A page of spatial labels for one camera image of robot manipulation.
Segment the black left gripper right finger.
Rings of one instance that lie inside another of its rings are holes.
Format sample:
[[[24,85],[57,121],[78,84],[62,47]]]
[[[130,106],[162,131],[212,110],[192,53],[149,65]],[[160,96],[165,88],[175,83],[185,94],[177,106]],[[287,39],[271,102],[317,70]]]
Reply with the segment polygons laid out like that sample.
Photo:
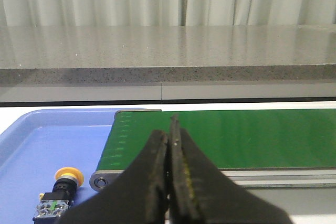
[[[291,223],[283,209],[220,172],[176,114],[171,117],[169,160],[171,223]]]

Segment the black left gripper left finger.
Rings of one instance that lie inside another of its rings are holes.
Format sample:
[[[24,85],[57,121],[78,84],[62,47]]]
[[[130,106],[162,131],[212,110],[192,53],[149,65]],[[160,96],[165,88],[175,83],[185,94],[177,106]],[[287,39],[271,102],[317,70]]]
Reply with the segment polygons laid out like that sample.
[[[167,134],[154,130],[114,182],[66,211],[58,223],[164,223],[167,211]]]

